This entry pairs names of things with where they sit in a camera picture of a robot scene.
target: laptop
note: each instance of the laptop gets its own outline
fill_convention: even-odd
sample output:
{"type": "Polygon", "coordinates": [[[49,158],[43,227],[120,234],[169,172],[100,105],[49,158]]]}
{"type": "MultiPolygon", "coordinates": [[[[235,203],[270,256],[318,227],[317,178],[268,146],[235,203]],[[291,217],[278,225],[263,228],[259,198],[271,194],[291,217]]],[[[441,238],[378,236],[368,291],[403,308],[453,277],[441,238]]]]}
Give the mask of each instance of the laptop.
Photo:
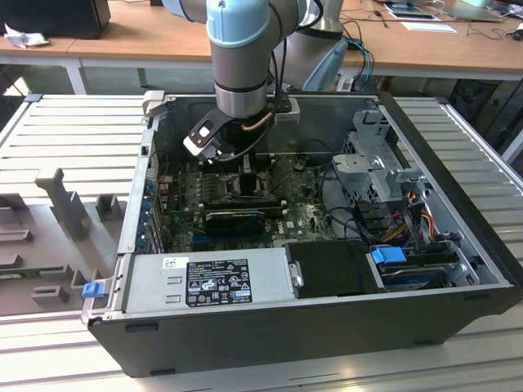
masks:
{"type": "Polygon", "coordinates": [[[453,19],[470,20],[477,22],[501,22],[503,18],[491,14],[484,8],[477,8],[468,6],[463,2],[456,2],[454,4],[445,4],[443,12],[453,19]]]}

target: green circuit board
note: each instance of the green circuit board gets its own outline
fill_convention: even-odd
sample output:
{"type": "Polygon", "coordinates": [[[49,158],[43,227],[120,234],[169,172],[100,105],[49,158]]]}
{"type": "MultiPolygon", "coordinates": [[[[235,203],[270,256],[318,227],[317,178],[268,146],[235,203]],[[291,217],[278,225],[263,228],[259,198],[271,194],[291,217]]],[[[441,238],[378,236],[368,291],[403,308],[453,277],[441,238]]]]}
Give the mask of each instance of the green circuit board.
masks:
{"type": "Polygon", "coordinates": [[[170,252],[282,247],[285,243],[335,239],[319,201],[320,169],[308,167],[305,159],[280,157],[270,171],[257,174],[253,196],[239,193],[239,176],[234,173],[205,173],[201,166],[186,163],[173,173],[167,202],[170,223],[170,252]],[[205,232],[203,219],[209,212],[228,211],[227,203],[264,202],[269,207],[246,207],[267,212],[262,234],[215,238],[205,232]]]}

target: paper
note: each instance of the paper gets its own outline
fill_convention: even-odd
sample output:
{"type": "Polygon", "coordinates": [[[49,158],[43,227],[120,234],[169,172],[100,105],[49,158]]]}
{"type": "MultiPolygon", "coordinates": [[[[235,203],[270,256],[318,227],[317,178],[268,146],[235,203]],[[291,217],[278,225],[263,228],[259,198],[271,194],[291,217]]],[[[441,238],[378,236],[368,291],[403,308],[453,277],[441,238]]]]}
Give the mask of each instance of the paper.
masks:
{"type": "Polygon", "coordinates": [[[40,33],[22,33],[11,29],[7,24],[5,24],[5,26],[6,33],[3,34],[3,37],[15,47],[25,49],[26,47],[36,47],[49,43],[40,33]]]}
{"type": "Polygon", "coordinates": [[[432,31],[436,33],[457,33],[448,24],[401,22],[410,31],[432,31]]]}

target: yellow wire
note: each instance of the yellow wire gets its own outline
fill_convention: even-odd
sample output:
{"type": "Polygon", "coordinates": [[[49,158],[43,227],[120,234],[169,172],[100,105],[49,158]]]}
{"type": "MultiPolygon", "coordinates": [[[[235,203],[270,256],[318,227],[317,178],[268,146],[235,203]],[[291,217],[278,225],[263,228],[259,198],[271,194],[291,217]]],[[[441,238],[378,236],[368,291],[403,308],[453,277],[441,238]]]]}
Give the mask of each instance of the yellow wire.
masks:
{"type": "Polygon", "coordinates": [[[383,240],[384,243],[391,241],[392,239],[402,235],[407,230],[407,225],[402,225],[397,231],[389,235],[387,238],[383,240]]]}

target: blue wire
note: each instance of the blue wire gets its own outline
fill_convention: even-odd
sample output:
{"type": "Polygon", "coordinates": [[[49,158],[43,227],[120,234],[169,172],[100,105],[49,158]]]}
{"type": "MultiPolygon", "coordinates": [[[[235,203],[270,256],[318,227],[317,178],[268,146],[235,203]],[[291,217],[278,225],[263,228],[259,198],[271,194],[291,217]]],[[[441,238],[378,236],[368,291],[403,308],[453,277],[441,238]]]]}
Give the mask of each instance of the blue wire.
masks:
{"type": "Polygon", "coordinates": [[[365,56],[365,59],[367,61],[367,76],[365,78],[365,81],[363,82],[363,86],[361,87],[361,91],[365,91],[365,88],[367,87],[367,83],[370,80],[370,70],[371,70],[371,64],[370,64],[370,55],[369,52],[362,47],[359,43],[356,41],[352,41],[350,39],[347,39],[348,42],[350,42],[352,45],[360,49],[361,53],[365,56]]]}

